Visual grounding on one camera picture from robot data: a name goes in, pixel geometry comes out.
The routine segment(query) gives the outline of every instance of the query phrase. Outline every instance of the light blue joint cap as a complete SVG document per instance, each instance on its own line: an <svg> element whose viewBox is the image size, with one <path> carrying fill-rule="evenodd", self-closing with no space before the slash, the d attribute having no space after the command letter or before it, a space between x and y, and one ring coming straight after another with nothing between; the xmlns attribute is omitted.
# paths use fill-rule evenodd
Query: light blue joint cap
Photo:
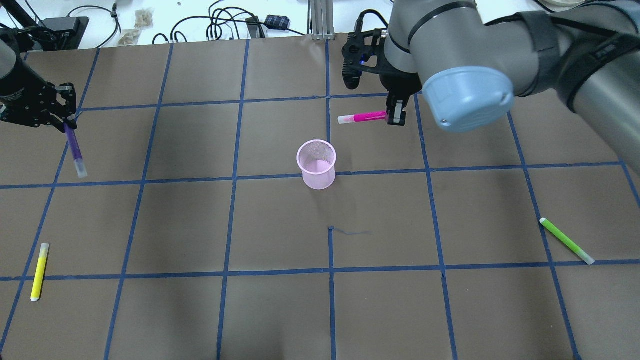
<svg viewBox="0 0 640 360"><path fill-rule="evenodd" d="M441 129L464 133L491 124L513 106L513 84L488 67L465 66L431 76L422 94Z"/></svg>
<svg viewBox="0 0 640 360"><path fill-rule="evenodd" d="M640 27L640 4L635 3L629 0L617 0L611 1L610 3L605 3L606 5L616 7L620 9L623 13L626 13L636 24L636 26Z"/></svg>

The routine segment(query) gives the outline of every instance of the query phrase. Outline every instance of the blue tape grid line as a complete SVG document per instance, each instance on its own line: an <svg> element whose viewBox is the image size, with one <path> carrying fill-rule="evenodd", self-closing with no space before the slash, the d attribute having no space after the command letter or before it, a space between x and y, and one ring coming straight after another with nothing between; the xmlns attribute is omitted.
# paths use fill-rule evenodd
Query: blue tape grid line
<svg viewBox="0 0 640 360"><path fill-rule="evenodd" d="M336 360L337 345L335 341L335 269L333 267L333 226L329 227L329 314L331 330L331 360Z"/></svg>
<svg viewBox="0 0 640 360"><path fill-rule="evenodd" d="M627 168L627 164L625 164L624 162L622 163L622 170L625 172L625 176L627 177L627 181L629 182L629 186L631 186L631 192L634 194L634 197L636 198L636 204L638 205L638 208L640 208L640 196L638 196L638 190L636 188L636 186L634 185L634 181L631 178L631 173L629 172L629 169Z"/></svg>
<svg viewBox="0 0 640 360"><path fill-rule="evenodd" d="M93 58L93 63L91 67L91 71L89 71L89 76L87 78L86 84L84 85L82 97L80 98L80 103L77 107L77 113L82 112L82 107L84 104L84 98L86 97L87 90L89 89L89 84L91 83L91 79L93 77L93 71L95 70L95 66L98 62L98 56L100 55L100 49L95 51L95 56ZM29 53L27 53L24 57L24 61L27 60ZM62 166L65 163L65 158L67 157L67 151L69 148L69 144L65 144L65 148L62 151L62 156L60 158L60 162L58 163L58 169L56 170L56 176L54 177L53 184L51 184L51 191L49 192L49 197L47 198L47 202L44 206L44 210L42 211L42 217L40 218L40 223L38 224L38 230L36 231L36 236L33 239L33 243L31 244L31 250L29 251L29 256L27 257L26 264L24 265L24 271L22 272L22 277L20 278L20 284L18 285L18 290L15 294L15 298L13 300L13 304L11 306L11 311L9 313L9 317L4 326L4 331L2 335L2 339L0 340L0 352L2 352L4 348L4 344L6 343L7 335L9 334L9 328L11 327L11 322L13 321L13 316L15 315L15 310L18 306L18 302L20 300L20 294L22 293L22 289L24 287L24 282L26 281L27 274L29 272L29 267L31 266L31 261L33 259L33 254L38 246L38 241L40 240L40 234L42 233L42 227L44 226L45 219L47 218L47 214L49 212L49 206L51 205L51 199L53 199L53 193L56 190L56 185L58 184L58 179L60 178L60 173L62 172Z"/></svg>
<svg viewBox="0 0 640 360"><path fill-rule="evenodd" d="M528 165L528 168L567 168L567 167L606 167L606 166L621 166L624 163L621 162L606 162L606 163L577 163L577 164L544 164L544 165ZM444 168L432 168L430 172L455 172L455 171L482 171L482 170L512 170L522 169L521 165L500 165L489 167L444 167ZM397 170L361 170L361 171L340 171L336 172L337 176L352 176L352 175L380 175L380 174L416 174L426 173L427 170L423 168L406 168ZM301 174L275 174L275 175L249 175L249 176L237 176L238 181L244 180L262 180L262 179L285 179L291 177L302 177ZM167 184L167 183L201 183L207 181L231 181L232 176L223 177L194 177L183 179L155 179L146 180L147 184ZM56 187L76 187L76 186L109 186L109 185L139 185L140 180L128 180L128 181L96 181L87 183L59 183ZM51 188L53 184L20 184L20 185L0 185L0 190L5 189L32 189L32 188ZM632 187L636 200L636 189Z"/></svg>
<svg viewBox="0 0 640 360"><path fill-rule="evenodd" d="M318 95L318 96L303 96L303 97L274 97L270 99L243 99L243 103L255 103L255 102L275 102L275 101L307 101L318 99L351 99L354 97L385 97L386 94L346 94L346 95ZM197 101L197 102L176 102L174 104L162 104L162 108L174 108L179 106L201 106L201 105L221 105L221 104L239 104L240 100L220 100L220 101ZM144 105L125 105L125 106L101 106L96 108L85 108L84 111L106 111L106 110L129 110L129 109L147 109L155 108L155 104Z"/></svg>
<svg viewBox="0 0 640 360"><path fill-rule="evenodd" d="M142 196L145 191L145 183L147 180L147 170L149 168L149 159L151 158L151 150L153 148L154 137L156 135L158 116L160 115L160 108L161 108L162 99L164 96L166 79L169 75L169 66L171 65L172 54L173 54L173 44L169 46L169 54L167 56L166 67L164 69L162 87L160 88L160 96L158 97L158 102L156 104L156 114L154 115L154 122L151 126L151 134L149 136L149 144L147 146L147 156L145 158L145 167L142 171L142 179L140 181L140 191L138 192L136 209L134 210L133 220L131 222L131 231L129 232L129 242L127 243L127 250L125 251L124 261L122 262L122 271L120 272L120 281L118 282L118 291L116 292L116 299L115 299L115 303L113 304L113 314L111 315L111 323L109 325L109 334L107 335L107 344L104 349L104 360L109 359L109 352L111 351L111 340L113 339L113 331L116 324L116 318L118 316L118 307L120 306L122 288L124 286L125 275L127 273L127 266L129 264L129 256L131 255L131 246L133 244L133 238L136 232L136 224L138 223L138 214L140 213L140 204L142 203Z"/></svg>
<svg viewBox="0 0 640 360"><path fill-rule="evenodd" d="M524 158L524 153L522 152L522 147L520 146L520 139L518 138L518 132L516 131L515 123L513 122L513 117L511 116L511 112L507 113L507 118L509 119L509 126L511 126L511 132L513 133L513 139L516 143L516 148L518 149L518 155L520 157L520 162L522 163L522 170L524 172L525 179L527 181L527 187L529 188L529 195L531 196L531 202L533 204L533 209L536 213L536 218L541 218L540 209L538 207L538 201L536 200L536 194L533 190L533 184L531 183L531 177L529 176L529 169L527 166L527 162ZM549 264L549 268L551 269L551 276L554 281L554 286L556 287L556 293L558 297L558 303L560 305L560 310L562 312L564 326L566 327L567 335L569 337L569 343L571 345L571 349L573 351L573 357L576 360L580 360L580 354L578 353L577 345L575 344L575 338L573 337L573 330L571 328L571 322L569 321L569 315L566 310L566 305L564 303L564 297L562 295L562 289L560 288L560 281L558 280L556 266L554 264L554 258L551 254L551 250L549 249L549 243L547 241L547 234L542 227L542 225L538 226L540 230L540 236L542 237L542 242L545 246L545 252L547 253L547 260Z"/></svg>
<svg viewBox="0 0 640 360"><path fill-rule="evenodd" d="M583 261L556 261L556 267L589 266ZM640 259L598 260L591 266L611 265L640 265ZM512 268L545 268L549 263L490 263L490 264L457 264L446 265L447 270L482 270L482 269L512 269ZM181 277L235 277L235 276L274 276L274 275L304 275L304 274L330 274L346 272L403 272L403 271L440 271L440 265L400 265L400 266L355 266L344 268L301 268L287 270L234 270L211 272L171 272L151 274L127 274L126 279L173 279ZM114 280L119 279L120 274L91 274L91 275L47 275L47 281L74 281L74 280ZM0 277L0 282L20 281L22 276ZM27 276L27 281L32 281L33 276Z"/></svg>
<svg viewBox="0 0 640 360"><path fill-rule="evenodd" d="M331 142L331 76L329 72L329 40L324 41L324 72L326 76L326 141Z"/></svg>
<svg viewBox="0 0 640 360"><path fill-rule="evenodd" d="M246 69L247 64L249 62L249 45L251 41L247 40L244 48L244 64L242 69L242 83L240 87L240 102L239 102L239 110L238 110L238 122L236 129L236 149L234 152L234 173L232 177L233 185L231 190L231 205L229 206L229 223L227 227L227 248L225 250L225 273L229 271L229 259L231 257L231 237L233 233L233 225L234 225L234 212L236 208L236 188L238 182L238 156L240 152L240 134L242 131L242 114L244 107L244 90L246 85ZM228 275L223 275L222 278L222 291L220 293L220 317L218 320L218 337L216 344L216 359L220 360L222 353L222 335L225 324L225 304L227 303L227 281Z"/></svg>
<svg viewBox="0 0 640 360"><path fill-rule="evenodd" d="M436 212L436 202L433 196L433 183L431 182L431 168L429 166L429 158L427 157L426 144L424 142L424 133L422 132L422 116L420 115L420 104L418 96L413 96L415 103L415 116L418 120L418 133L420 135L420 146L422 147L422 159L424 160L424 168L427 169L427 188L429 191L429 203L431 205L431 217L433 218L433 230L436 236L436 247L438 249L438 266L440 267L440 279L442 281L442 293L444 295L444 308L447 315L447 326L449 328L449 342L451 343L451 354L453 360L458 360L458 348L456 346L456 335L453 329L453 317L451 315L451 303L449 302L449 286L447 284L447 265L444 261L442 252L442 242L440 241L440 226L438 225L438 213Z"/></svg>

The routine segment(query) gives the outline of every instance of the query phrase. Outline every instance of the robotic arm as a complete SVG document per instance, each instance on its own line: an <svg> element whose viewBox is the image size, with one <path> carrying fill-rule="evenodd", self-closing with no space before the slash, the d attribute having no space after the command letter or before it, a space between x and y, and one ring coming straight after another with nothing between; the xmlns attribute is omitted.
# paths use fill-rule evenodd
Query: robotic arm
<svg viewBox="0 0 640 360"><path fill-rule="evenodd" d="M58 102L58 95L64 103ZM4 104L0 113L4 122L30 127L52 125L61 133L65 132L65 124L77 129L72 118L76 114L74 85L55 86L44 81L3 41L0 41L0 102Z"/></svg>
<svg viewBox="0 0 640 360"><path fill-rule="evenodd" d="M592 0L483 24L473 0L396 0L388 30L367 32L363 16L342 48L342 76L354 89L363 71L380 75L389 124L404 125L420 90L438 126L461 133L503 117L514 96L555 88L640 173L639 3Z"/></svg>

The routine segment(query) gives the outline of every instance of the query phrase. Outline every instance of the marker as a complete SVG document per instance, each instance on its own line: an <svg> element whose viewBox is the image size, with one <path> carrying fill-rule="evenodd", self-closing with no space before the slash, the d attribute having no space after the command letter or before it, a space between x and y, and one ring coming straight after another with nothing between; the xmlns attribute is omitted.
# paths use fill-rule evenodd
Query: marker
<svg viewBox="0 0 640 360"><path fill-rule="evenodd" d="M88 174L86 172L86 167L84 167L84 160L82 159L82 153L80 152L80 145L78 145L78 139L76 138L76 132L67 125L65 125L65 134L67 136L67 142L69 143L69 147L71 148L71 153L74 156L74 165L76 166L76 172L78 173L78 178L82 179L86 177Z"/></svg>
<svg viewBox="0 0 640 360"><path fill-rule="evenodd" d="M387 118L386 111L377 111L375 113L345 115L338 117L338 124L349 124L351 122L385 120Z"/></svg>
<svg viewBox="0 0 640 360"><path fill-rule="evenodd" d="M49 244L40 246L40 257L38 258L38 266L36 267L36 276L33 279L33 288L31 289L31 301L40 300L42 292L42 281L44 280L44 269L47 267L47 256L49 255Z"/></svg>
<svg viewBox="0 0 640 360"><path fill-rule="evenodd" d="M596 261L589 256L584 250L582 250L576 243L574 243L567 235L565 235L562 231L560 231L551 221L546 218L541 218L540 223L545 229L549 230L556 238L560 239L560 241L565 244L569 249L571 249L576 255L578 255L587 265L591 265Z"/></svg>

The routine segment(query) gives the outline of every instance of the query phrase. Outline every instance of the pink mesh cup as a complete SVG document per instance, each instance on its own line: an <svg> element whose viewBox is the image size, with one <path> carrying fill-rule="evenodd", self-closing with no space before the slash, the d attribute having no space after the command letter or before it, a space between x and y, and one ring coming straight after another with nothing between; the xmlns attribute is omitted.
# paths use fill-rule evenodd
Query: pink mesh cup
<svg viewBox="0 0 640 360"><path fill-rule="evenodd" d="M328 188L335 180L335 149L324 140L311 140L298 150L296 157L302 180L314 190Z"/></svg>

